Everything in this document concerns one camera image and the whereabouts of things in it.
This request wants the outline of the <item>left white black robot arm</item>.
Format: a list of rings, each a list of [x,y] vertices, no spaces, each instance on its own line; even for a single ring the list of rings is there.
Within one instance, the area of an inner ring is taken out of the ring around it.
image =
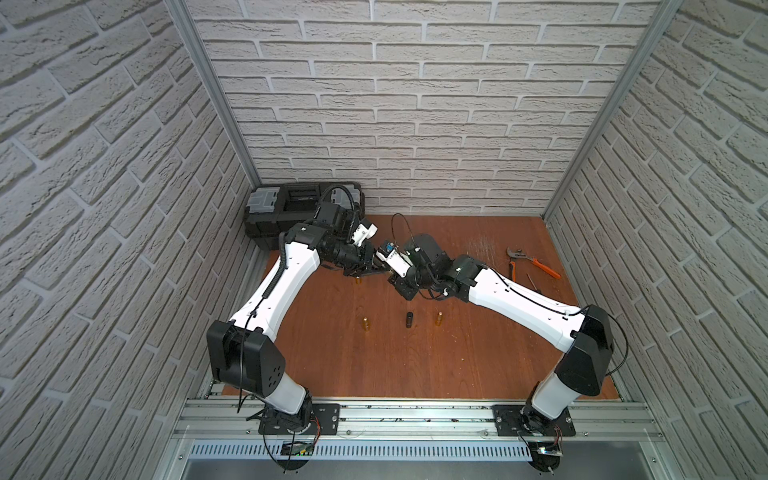
[[[322,263],[345,276],[378,273],[374,223],[357,208],[322,202],[314,216],[278,236],[279,257],[249,300],[226,322],[206,332],[213,379],[265,404],[263,417],[292,433],[314,422],[308,389],[286,373],[275,344],[281,323],[304,283]]]

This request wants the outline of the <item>black grey toolbox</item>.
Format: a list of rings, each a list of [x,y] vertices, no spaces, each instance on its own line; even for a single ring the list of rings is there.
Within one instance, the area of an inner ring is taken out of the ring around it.
[[[314,235],[351,243],[360,222],[370,221],[357,182],[342,187],[333,182],[261,185],[251,192],[244,211],[245,233],[262,250],[278,249],[280,234],[287,242]]]

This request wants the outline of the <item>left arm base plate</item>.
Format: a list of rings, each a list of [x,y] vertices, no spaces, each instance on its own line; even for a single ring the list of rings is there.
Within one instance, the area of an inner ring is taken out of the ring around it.
[[[297,414],[288,414],[272,407],[265,407],[259,425],[259,433],[265,436],[275,435],[330,435],[337,433],[340,405],[337,403],[317,403],[311,407],[302,407]]]

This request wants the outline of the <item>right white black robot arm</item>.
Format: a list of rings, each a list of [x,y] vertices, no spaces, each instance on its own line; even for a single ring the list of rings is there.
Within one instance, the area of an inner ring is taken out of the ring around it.
[[[417,235],[404,248],[386,242],[376,257],[392,271],[390,283],[405,299],[426,290],[432,300],[457,298],[490,309],[563,353],[520,410],[524,431],[538,436],[561,433],[557,422],[569,405],[580,396],[601,392],[614,353],[611,317],[604,309],[552,300],[468,255],[452,259],[428,234]]]

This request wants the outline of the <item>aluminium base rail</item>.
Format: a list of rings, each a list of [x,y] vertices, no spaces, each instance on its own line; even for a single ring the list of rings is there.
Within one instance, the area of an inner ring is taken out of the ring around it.
[[[337,403],[337,433],[323,440],[552,440],[555,437],[500,437],[491,407],[521,404],[513,401],[408,400],[372,398],[320,398],[317,403]],[[174,439],[250,439],[259,433],[255,415],[259,401],[239,406],[230,397],[189,400],[172,429]],[[565,441],[659,442],[664,435],[643,403],[577,401],[568,408],[576,435]],[[311,439],[314,435],[275,435],[268,438]]]

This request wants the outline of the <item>orange handled pliers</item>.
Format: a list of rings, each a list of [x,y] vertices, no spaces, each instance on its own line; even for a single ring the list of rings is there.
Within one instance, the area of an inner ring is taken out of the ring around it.
[[[560,273],[556,272],[551,267],[545,265],[544,263],[540,262],[537,258],[531,257],[524,253],[522,250],[513,250],[511,248],[506,249],[507,256],[509,257],[508,262],[508,273],[510,274],[510,278],[515,281],[516,280],[516,261],[517,260],[527,260],[532,265],[534,265],[536,268],[542,270],[547,275],[551,276],[554,279],[561,279],[562,276]]]

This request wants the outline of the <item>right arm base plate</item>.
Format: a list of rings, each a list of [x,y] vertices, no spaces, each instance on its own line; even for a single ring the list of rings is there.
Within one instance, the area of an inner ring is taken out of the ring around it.
[[[500,437],[574,437],[576,430],[568,408],[550,419],[527,404],[498,404],[491,407]]]

